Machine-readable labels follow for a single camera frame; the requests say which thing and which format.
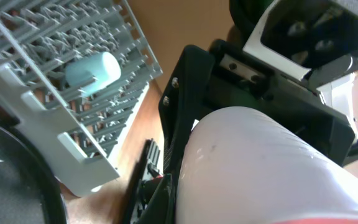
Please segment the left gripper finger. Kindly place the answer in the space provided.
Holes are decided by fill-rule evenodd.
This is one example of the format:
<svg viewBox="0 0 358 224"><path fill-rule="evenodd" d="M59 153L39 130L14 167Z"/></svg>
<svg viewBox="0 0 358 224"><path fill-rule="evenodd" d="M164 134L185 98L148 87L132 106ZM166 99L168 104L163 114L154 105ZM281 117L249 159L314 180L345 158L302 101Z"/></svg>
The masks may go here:
<svg viewBox="0 0 358 224"><path fill-rule="evenodd" d="M138 224L175 224L178 178L165 174L144 180L140 185L140 201L145 206Z"/></svg>

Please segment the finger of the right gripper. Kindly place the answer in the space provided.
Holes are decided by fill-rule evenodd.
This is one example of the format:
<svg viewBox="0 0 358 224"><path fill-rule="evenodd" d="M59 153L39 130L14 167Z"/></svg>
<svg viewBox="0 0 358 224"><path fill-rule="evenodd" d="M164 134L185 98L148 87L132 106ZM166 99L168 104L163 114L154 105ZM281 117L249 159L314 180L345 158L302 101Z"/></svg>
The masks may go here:
<svg viewBox="0 0 358 224"><path fill-rule="evenodd" d="M207 51L187 45L158 104L164 135L163 172L175 170L183 157L214 67Z"/></svg>

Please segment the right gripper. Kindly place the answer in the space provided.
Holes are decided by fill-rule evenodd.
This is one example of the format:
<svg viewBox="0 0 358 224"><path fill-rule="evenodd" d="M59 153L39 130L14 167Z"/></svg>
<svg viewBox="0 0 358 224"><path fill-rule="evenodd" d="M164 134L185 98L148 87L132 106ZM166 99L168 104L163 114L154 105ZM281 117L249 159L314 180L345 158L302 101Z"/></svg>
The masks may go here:
<svg viewBox="0 0 358 224"><path fill-rule="evenodd" d="M356 160L356 132L347 117L326 106L276 69L223 40L194 49L194 117L221 110L213 126L223 154L240 161L283 148L316 149L344 167Z"/></svg>

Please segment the pink cup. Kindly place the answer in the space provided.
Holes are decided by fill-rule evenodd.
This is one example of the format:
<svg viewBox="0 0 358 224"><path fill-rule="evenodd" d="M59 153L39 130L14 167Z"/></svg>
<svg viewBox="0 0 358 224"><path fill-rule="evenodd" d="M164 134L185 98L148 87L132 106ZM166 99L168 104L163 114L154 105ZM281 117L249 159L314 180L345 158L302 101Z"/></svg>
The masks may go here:
<svg viewBox="0 0 358 224"><path fill-rule="evenodd" d="M358 178L267 115L228 107L191 129L177 223L358 223Z"/></svg>

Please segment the blue cup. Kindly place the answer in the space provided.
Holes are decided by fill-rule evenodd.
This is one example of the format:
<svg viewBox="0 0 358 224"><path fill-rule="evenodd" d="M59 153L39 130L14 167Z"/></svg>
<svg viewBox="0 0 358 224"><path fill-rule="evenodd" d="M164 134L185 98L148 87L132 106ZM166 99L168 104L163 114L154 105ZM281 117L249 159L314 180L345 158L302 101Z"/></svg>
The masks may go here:
<svg viewBox="0 0 358 224"><path fill-rule="evenodd" d="M65 68L65 78L70 86L95 78L96 81L82 88L82 97L88 97L106 88L121 77L121 67L113 54L100 52L73 63Z"/></svg>

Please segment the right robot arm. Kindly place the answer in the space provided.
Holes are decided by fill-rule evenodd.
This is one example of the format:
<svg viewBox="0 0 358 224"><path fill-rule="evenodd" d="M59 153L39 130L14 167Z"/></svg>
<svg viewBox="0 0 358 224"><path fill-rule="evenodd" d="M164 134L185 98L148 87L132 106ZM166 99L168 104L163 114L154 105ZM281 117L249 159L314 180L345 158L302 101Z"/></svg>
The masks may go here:
<svg viewBox="0 0 358 224"><path fill-rule="evenodd" d="M339 166L358 160L351 82L358 1L231 1L234 32L187 45L159 103L163 171L178 169L196 120L242 106L273 118Z"/></svg>

